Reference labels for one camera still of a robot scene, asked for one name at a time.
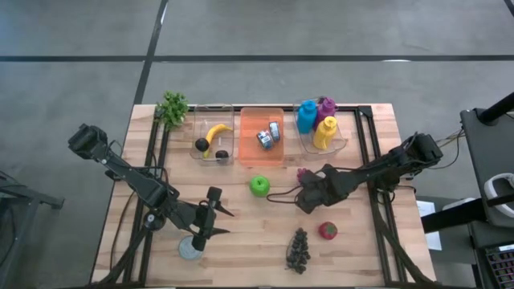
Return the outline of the white paper sheet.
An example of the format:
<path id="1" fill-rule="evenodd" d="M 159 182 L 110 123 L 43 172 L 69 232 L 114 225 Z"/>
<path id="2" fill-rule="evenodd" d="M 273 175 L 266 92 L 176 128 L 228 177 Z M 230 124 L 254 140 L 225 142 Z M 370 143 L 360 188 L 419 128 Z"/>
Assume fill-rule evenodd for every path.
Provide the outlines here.
<path id="1" fill-rule="evenodd" d="M 417 201 L 417 206 L 421 217 L 425 217 L 435 212 L 435 206 L 433 202 Z M 429 250 L 441 251 L 443 249 L 439 232 L 425 233 L 425 238 Z"/>

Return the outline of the grey metal cart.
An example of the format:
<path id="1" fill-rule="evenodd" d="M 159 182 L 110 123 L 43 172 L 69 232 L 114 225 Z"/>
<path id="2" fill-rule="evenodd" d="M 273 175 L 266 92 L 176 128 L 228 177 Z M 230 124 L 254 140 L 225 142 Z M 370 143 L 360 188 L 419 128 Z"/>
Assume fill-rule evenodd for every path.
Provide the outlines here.
<path id="1" fill-rule="evenodd" d="M 27 206 L 24 217 L 18 225 L 14 220 L 13 210 L 16 203 Z M 0 172 L 0 218 L 5 213 L 10 213 L 13 237 L 6 253 L 0 259 L 0 289 L 7 289 L 14 270 L 17 268 L 22 249 L 27 241 L 27 235 L 35 220 L 39 206 L 47 204 L 53 210 L 60 210 L 63 203 L 63 197 L 52 197 L 40 193 Z"/>

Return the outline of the blue plastic bottle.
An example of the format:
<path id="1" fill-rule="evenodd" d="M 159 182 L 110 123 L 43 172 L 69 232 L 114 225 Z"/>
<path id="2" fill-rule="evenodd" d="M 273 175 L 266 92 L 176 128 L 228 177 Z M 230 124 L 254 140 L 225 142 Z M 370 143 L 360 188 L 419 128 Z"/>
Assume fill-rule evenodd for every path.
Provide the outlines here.
<path id="1" fill-rule="evenodd" d="M 297 128 L 300 134 L 308 134 L 316 120 L 317 106 L 313 100 L 305 100 L 298 110 Z"/>

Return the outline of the black grape bunch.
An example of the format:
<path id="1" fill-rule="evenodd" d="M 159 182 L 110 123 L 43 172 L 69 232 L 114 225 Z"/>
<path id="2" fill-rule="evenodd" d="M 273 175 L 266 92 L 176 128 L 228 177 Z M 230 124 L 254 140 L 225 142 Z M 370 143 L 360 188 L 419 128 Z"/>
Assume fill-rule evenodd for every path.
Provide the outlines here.
<path id="1" fill-rule="evenodd" d="M 298 228 L 286 249 L 287 269 L 302 275 L 307 267 L 311 255 L 308 252 L 308 233 L 303 228 Z"/>

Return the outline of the clear plastic bin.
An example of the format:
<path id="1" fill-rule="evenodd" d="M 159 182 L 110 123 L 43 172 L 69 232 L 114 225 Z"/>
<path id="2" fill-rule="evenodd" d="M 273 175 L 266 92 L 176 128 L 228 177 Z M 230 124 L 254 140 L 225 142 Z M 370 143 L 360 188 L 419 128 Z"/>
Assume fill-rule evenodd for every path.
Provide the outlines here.
<path id="1" fill-rule="evenodd" d="M 308 100 L 313 100 L 316 103 L 316 106 L 318 107 L 318 99 L 320 97 L 317 97 L 315 99 L 308 99 Z M 338 121 L 337 121 L 336 134 L 334 135 L 328 148 L 325 150 L 318 149 L 313 145 L 313 137 L 316 132 L 316 129 L 314 129 L 313 127 L 308 134 L 300 134 L 299 133 L 298 128 L 297 128 L 297 116 L 298 116 L 298 110 L 300 108 L 300 105 L 304 101 L 305 100 L 302 100 L 293 106 L 293 115 L 294 115 L 294 120 L 296 123 L 296 132 L 299 137 L 300 148 L 302 149 L 304 158 L 313 160 L 313 159 L 320 159 L 322 157 L 330 157 L 330 156 L 336 155 L 339 151 L 341 151 L 346 146 L 346 139 L 344 139 L 343 136 L 341 135 Z"/>
<path id="2" fill-rule="evenodd" d="M 194 142 L 198 138 L 205 138 L 209 130 L 216 124 L 225 124 L 233 128 L 232 132 L 218 133 L 210 147 L 210 154 L 207 158 L 203 153 L 194 147 Z M 235 143 L 235 109 L 231 104 L 220 105 L 196 105 L 193 110 L 192 118 L 192 139 L 190 156 L 200 165 L 230 165 L 233 162 L 234 143 Z M 225 161 L 217 161 L 215 153 L 218 150 L 226 150 L 230 157 Z"/>

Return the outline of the black round knob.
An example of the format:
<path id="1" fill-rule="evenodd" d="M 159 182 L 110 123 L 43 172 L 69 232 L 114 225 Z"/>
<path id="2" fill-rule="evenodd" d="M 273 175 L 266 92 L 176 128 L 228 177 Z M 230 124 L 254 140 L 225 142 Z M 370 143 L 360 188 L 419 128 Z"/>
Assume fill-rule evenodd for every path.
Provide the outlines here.
<path id="1" fill-rule="evenodd" d="M 143 226 L 159 238 L 177 239 L 182 232 L 163 214 L 150 211 L 144 216 Z"/>

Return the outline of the black desk bar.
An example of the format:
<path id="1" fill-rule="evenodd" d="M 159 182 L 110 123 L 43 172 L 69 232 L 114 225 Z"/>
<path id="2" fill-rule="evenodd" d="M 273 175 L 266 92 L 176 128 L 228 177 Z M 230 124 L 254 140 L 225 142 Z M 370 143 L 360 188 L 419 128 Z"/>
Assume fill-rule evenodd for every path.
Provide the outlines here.
<path id="1" fill-rule="evenodd" d="M 465 202 L 448 210 L 421 217 L 425 233 L 432 233 L 453 226 L 460 226 L 474 221 L 487 222 L 492 226 L 514 228 L 514 218 L 502 213 L 494 213 L 496 206 L 514 202 L 514 194 L 487 199 L 481 197 Z"/>

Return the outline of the orange plastic bin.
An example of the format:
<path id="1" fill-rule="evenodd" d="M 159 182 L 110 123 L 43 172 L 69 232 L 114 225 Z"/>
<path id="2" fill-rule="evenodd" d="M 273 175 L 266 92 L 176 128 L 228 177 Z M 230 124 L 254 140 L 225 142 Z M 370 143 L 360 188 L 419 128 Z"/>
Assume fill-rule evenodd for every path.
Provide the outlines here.
<path id="1" fill-rule="evenodd" d="M 279 123 L 280 141 L 270 150 L 264 150 L 256 135 L 269 131 L 269 123 Z M 284 162 L 284 110 L 282 108 L 245 107 L 240 112 L 238 159 L 242 165 L 281 166 Z"/>

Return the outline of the white headset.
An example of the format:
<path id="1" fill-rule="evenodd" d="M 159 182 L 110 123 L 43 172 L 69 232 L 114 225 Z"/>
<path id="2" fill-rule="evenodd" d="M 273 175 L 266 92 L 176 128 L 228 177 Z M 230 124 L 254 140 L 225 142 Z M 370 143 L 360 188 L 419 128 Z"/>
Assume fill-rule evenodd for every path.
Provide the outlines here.
<path id="1" fill-rule="evenodd" d="M 483 189 L 487 197 L 487 205 L 500 211 L 503 215 L 514 218 L 514 209 L 508 206 L 509 200 L 504 201 L 496 192 L 494 182 L 503 179 L 514 189 L 514 173 L 500 173 L 487 180 Z"/>

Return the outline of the grey desk surface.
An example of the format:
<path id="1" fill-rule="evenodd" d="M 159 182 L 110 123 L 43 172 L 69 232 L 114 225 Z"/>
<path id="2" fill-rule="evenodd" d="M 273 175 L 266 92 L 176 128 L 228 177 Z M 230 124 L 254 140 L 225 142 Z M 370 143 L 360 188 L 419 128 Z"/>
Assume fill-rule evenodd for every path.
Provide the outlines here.
<path id="1" fill-rule="evenodd" d="M 491 177 L 514 173 L 514 119 L 501 116 L 495 125 L 489 126 L 479 121 L 475 110 L 463 110 L 459 115 L 487 220 L 493 226 L 514 228 L 514 218 L 487 205 L 484 190 Z"/>

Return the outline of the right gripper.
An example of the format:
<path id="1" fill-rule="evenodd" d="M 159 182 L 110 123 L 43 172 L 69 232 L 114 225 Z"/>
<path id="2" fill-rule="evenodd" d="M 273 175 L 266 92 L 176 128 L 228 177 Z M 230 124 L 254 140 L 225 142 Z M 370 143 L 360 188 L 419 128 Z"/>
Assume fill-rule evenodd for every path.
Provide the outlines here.
<path id="1" fill-rule="evenodd" d="M 305 213 L 311 213 L 317 206 L 332 206 L 349 196 L 348 174 L 338 172 L 332 166 L 321 170 L 323 177 L 308 170 L 300 182 L 301 191 L 295 204 Z"/>

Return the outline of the yellow plastic bottle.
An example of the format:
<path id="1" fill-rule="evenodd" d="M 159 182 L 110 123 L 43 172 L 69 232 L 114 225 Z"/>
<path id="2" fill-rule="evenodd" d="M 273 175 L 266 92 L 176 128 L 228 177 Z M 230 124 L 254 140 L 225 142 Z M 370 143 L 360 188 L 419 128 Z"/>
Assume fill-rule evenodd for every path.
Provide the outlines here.
<path id="1" fill-rule="evenodd" d="M 337 119 L 326 116 L 317 126 L 313 145 L 318 149 L 327 149 L 337 131 Z"/>

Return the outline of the yellow banana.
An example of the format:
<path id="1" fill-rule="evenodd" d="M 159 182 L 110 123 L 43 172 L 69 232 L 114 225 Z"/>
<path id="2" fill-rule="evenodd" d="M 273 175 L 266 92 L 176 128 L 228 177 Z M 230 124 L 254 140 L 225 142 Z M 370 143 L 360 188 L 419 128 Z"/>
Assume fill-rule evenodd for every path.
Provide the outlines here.
<path id="1" fill-rule="evenodd" d="M 209 147 L 208 149 L 202 154 L 204 158 L 207 158 L 210 154 L 210 147 L 212 146 L 212 141 L 214 137 L 220 133 L 220 132 L 232 132 L 233 128 L 225 125 L 225 124 L 216 124 L 214 127 L 212 127 L 209 132 L 206 134 L 205 139 L 207 140 Z"/>

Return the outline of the purple plastic bottle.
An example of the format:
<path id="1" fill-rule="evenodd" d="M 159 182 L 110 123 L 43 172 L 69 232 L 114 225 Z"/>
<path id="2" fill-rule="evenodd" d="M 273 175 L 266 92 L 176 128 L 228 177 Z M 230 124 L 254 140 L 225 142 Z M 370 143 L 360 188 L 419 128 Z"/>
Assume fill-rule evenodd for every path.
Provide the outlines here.
<path id="1" fill-rule="evenodd" d="M 334 99 L 321 96 L 318 99 L 318 107 L 316 113 L 316 120 L 313 128 L 317 129 L 319 123 L 324 120 L 327 116 L 334 116 L 337 109 L 337 105 Z"/>

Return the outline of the black pole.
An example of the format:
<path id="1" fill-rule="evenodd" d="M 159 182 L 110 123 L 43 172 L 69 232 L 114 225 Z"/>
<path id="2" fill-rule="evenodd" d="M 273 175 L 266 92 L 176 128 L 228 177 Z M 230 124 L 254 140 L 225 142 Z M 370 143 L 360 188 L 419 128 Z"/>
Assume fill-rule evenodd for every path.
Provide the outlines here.
<path id="1" fill-rule="evenodd" d="M 482 124 L 493 126 L 497 124 L 501 116 L 510 112 L 512 109 L 514 109 L 514 92 L 511 92 L 490 108 L 479 110 L 477 117 Z"/>

